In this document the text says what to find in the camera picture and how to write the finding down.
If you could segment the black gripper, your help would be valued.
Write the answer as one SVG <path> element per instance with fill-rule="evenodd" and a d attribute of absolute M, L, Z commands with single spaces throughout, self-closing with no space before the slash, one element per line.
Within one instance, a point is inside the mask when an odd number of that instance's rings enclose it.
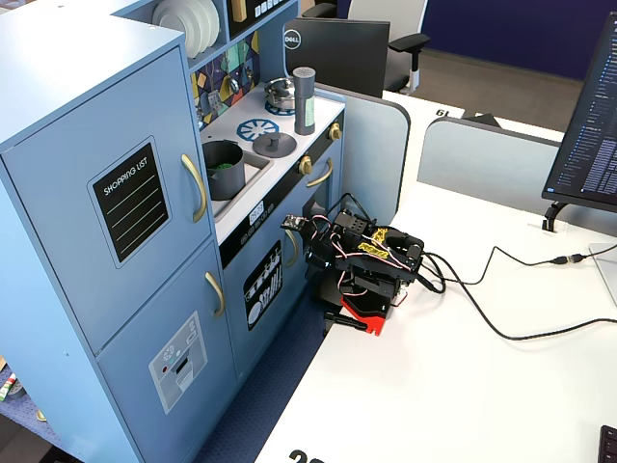
<path fill-rule="evenodd" d="M 335 261 L 343 258 L 341 239 L 343 229 L 339 225 L 323 221 L 307 221 L 303 225 L 305 260 L 308 263 L 306 279 L 309 283 L 319 278 L 326 286 L 335 285 L 338 270 Z"/>

